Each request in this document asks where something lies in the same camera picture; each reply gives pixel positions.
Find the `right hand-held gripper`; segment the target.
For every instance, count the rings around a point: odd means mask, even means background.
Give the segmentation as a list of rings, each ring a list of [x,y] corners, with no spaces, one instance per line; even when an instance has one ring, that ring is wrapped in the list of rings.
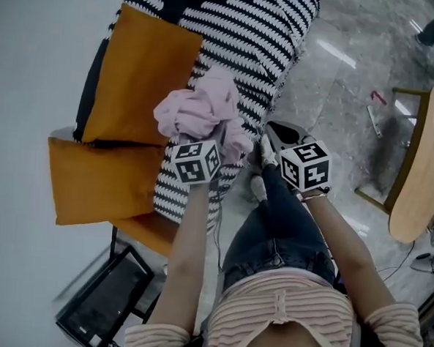
[[[329,191],[331,153],[323,141],[285,121],[268,121],[265,131],[277,153],[281,177],[289,186],[299,192]]]

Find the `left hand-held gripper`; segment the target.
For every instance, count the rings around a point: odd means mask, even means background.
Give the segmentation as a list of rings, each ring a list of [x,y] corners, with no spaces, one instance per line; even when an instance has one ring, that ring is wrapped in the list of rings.
[[[212,181],[221,166],[218,150],[213,140],[174,146],[171,163],[178,180],[186,185]]]

